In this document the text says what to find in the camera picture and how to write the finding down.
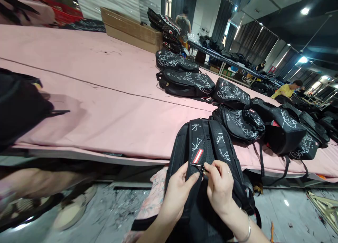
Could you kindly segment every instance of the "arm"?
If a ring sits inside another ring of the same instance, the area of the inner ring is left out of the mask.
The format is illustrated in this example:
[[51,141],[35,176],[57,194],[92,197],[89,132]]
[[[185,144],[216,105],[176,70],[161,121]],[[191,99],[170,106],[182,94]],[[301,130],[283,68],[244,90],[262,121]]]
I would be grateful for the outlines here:
[[[228,165],[215,160],[212,165],[204,163],[210,173],[207,195],[211,206],[222,221],[232,230],[239,242],[246,239],[249,232],[248,216],[240,210],[232,199],[233,177]],[[250,219],[251,233],[247,243],[268,243],[261,229]]]
[[197,182],[200,173],[194,173],[186,181],[188,162],[170,177],[161,210],[155,221],[138,239],[137,243],[165,243],[181,218],[189,192]]

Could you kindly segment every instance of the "shoe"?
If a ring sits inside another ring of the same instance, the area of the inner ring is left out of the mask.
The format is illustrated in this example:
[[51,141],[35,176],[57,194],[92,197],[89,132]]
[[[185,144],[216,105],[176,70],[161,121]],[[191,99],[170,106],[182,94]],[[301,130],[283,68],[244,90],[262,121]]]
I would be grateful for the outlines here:
[[71,204],[61,209],[54,221],[53,227],[63,231],[76,224],[84,215],[86,206],[94,197],[96,191],[96,185],[89,187],[83,194],[72,200]]

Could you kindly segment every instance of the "wrist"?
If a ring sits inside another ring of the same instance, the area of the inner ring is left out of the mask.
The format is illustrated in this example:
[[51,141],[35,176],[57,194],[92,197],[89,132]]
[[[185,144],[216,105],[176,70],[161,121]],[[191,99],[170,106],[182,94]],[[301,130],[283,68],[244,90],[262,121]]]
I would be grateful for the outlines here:
[[229,203],[226,204],[226,207],[222,210],[222,213],[219,214],[220,218],[225,221],[230,221],[236,216],[236,212],[238,212],[240,208],[235,203],[234,199],[231,199]]

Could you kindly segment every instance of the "hand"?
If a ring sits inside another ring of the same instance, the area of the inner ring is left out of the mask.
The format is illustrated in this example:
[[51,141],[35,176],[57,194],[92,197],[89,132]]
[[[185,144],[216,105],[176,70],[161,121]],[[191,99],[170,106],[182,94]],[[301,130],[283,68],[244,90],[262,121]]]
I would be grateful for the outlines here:
[[227,215],[236,205],[232,199],[233,177],[229,166],[214,160],[212,165],[204,163],[204,167],[210,173],[208,176],[207,195],[214,211],[221,217]]
[[200,173],[197,172],[186,181],[187,169],[188,162],[170,177],[167,192],[158,214],[158,217],[166,222],[176,223],[181,218],[189,192],[199,178]]

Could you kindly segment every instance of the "logo patch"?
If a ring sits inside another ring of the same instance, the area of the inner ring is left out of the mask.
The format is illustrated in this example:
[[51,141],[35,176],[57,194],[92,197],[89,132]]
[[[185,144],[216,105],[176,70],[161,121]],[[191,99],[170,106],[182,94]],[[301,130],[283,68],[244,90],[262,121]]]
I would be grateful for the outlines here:
[[198,161],[199,161],[200,158],[202,157],[202,153],[203,153],[203,150],[202,150],[202,149],[199,149],[198,152],[197,152],[197,154],[196,154],[196,156],[195,156],[195,158],[194,158],[194,161],[193,161],[194,164],[197,164],[197,163],[198,163]]

